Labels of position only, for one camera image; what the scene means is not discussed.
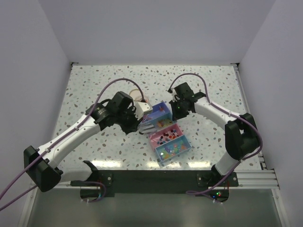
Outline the metal scoop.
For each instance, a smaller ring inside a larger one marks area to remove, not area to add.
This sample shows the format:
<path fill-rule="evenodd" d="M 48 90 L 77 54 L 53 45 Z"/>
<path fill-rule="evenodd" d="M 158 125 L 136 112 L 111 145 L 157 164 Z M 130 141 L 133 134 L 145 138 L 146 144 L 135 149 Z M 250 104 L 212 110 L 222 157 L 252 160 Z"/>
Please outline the metal scoop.
<path fill-rule="evenodd" d="M 155 133 L 157 128 L 153 124 L 143 124 L 139 125 L 138 132 L 141 135 Z"/>

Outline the purple candy box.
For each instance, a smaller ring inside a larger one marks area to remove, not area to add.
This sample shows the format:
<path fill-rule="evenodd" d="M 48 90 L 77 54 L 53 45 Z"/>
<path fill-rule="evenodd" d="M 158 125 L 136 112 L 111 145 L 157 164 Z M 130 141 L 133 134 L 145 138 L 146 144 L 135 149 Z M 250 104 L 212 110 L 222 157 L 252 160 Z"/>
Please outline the purple candy box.
<path fill-rule="evenodd" d="M 164 102 L 160 102 L 152 107 L 152 113 L 144 116 L 141 125 L 157 125 L 159 121 L 166 119 L 172 121 L 171 111 Z"/>

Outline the gold jar lid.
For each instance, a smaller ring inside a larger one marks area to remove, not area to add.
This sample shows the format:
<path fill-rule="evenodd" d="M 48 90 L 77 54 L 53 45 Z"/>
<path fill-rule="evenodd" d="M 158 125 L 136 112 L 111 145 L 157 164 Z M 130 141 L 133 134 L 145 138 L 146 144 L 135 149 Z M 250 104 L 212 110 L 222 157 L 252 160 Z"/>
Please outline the gold jar lid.
<path fill-rule="evenodd" d="M 138 89 L 131 90 L 129 93 L 129 96 L 135 101 L 142 100 L 142 94 L 141 94 L 140 90 L 138 90 Z"/>

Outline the pink candy box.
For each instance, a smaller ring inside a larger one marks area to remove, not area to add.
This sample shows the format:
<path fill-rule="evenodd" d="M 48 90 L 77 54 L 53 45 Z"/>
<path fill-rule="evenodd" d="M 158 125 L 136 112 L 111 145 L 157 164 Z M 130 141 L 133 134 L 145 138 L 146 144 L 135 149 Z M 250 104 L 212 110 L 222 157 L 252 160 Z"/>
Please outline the pink candy box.
<path fill-rule="evenodd" d="M 160 131 L 150 134 L 148 138 L 151 148 L 156 149 L 157 147 L 171 142 L 183 135 L 183 131 L 180 129 L 179 125 L 174 123 Z"/>

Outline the light blue candy box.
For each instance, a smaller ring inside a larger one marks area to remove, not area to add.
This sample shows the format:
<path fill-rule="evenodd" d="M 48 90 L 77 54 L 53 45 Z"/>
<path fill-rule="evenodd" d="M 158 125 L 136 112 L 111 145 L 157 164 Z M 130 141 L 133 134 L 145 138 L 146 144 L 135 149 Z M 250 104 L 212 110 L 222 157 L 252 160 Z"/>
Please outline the light blue candy box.
<path fill-rule="evenodd" d="M 161 141 L 157 144 L 154 151 L 157 161 L 164 165 L 174 158 L 181 156 L 191 149 L 191 145 L 185 135 L 170 141 Z"/>

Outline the clear plastic jar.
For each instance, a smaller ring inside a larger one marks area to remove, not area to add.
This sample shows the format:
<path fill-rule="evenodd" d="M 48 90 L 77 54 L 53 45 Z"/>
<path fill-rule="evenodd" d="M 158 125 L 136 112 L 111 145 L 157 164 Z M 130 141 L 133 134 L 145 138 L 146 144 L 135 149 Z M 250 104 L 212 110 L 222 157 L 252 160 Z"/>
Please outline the clear plastic jar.
<path fill-rule="evenodd" d="M 141 99 L 141 102 L 149 103 L 150 100 L 149 100 L 148 96 L 143 95 L 143 98 Z"/>

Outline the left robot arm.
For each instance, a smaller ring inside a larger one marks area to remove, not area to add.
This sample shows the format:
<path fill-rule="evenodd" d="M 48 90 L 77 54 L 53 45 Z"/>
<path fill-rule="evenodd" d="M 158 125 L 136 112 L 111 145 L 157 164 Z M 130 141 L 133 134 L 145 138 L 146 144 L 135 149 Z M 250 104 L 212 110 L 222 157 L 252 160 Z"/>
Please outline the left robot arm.
<path fill-rule="evenodd" d="M 58 165 L 80 144 L 107 127 L 119 125 L 125 134 L 136 132 L 143 117 L 152 111 L 145 101 L 134 101 L 128 94 L 119 91 L 113 98 L 92 105 L 85 114 L 62 134 L 50 142 L 24 150 L 24 168 L 42 192 L 47 192 L 58 183 L 80 180 L 86 185 L 98 181 L 92 165 L 82 170 L 62 171 Z"/>

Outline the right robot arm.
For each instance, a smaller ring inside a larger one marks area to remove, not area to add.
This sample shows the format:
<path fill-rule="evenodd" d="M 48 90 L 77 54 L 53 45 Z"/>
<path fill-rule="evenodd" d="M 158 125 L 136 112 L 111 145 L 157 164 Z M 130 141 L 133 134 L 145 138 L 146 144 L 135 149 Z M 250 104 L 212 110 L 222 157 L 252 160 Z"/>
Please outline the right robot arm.
<path fill-rule="evenodd" d="M 169 102 L 174 120 L 185 118 L 190 112 L 216 123 L 224 130 L 225 154 L 212 166 L 211 181 L 217 186 L 228 180 L 228 172 L 245 156 L 260 147 L 256 125 L 251 114 L 238 114 L 207 99 L 203 92 L 194 93 L 188 83 L 170 88 Z"/>

